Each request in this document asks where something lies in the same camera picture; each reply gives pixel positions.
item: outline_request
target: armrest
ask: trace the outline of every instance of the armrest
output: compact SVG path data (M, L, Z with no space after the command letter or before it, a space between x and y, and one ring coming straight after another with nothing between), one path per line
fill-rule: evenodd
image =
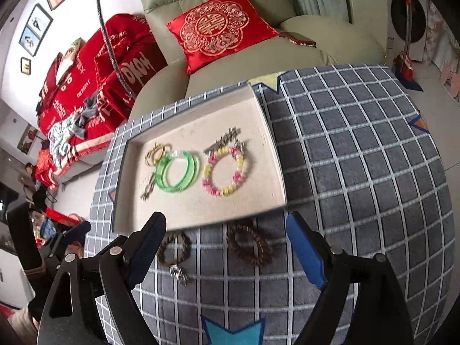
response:
M317 48L338 64L385 62L385 51L366 29L324 16L297 16L285 20L279 27L316 41Z
M129 120L135 120L153 110L181 100L185 97L188 84L186 60L179 60L166 66L141 89L134 102Z

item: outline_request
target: blue gripper pad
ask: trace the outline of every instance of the blue gripper pad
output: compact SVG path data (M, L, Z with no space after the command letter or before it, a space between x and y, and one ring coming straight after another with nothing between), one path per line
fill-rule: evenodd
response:
M323 259L311 244L302 227L297 223L296 218L291 214L286 218L286 234L309 282L316 285L319 290L323 289L327 283Z

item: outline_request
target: floor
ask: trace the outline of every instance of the floor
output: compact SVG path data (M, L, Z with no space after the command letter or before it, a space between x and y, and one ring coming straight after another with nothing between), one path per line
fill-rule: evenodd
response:
M456 104L439 82L440 71L435 65L414 65L415 78L424 92L409 91L412 101L420 109L446 168L452 205L460 219L460 105ZM92 171L59 189L54 209L70 214L75 212L89 218L98 172ZM460 226L456 227L460 239ZM460 242L456 243L456 259L460 260ZM460 292L460 264L455 264L451 289L444 314L450 310Z

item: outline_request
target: gold embroidered pattern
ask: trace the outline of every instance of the gold embroidered pattern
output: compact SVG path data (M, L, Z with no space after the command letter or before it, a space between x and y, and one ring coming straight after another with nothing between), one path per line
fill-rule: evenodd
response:
M240 45L248 23L249 16L239 4L210 1L187 14L180 37L187 52L216 56Z

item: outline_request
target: blue star pattern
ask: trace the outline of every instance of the blue star pattern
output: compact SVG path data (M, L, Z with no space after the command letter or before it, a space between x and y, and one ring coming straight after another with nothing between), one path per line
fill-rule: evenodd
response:
M232 332L202 315L203 328L212 345L262 345L265 318Z

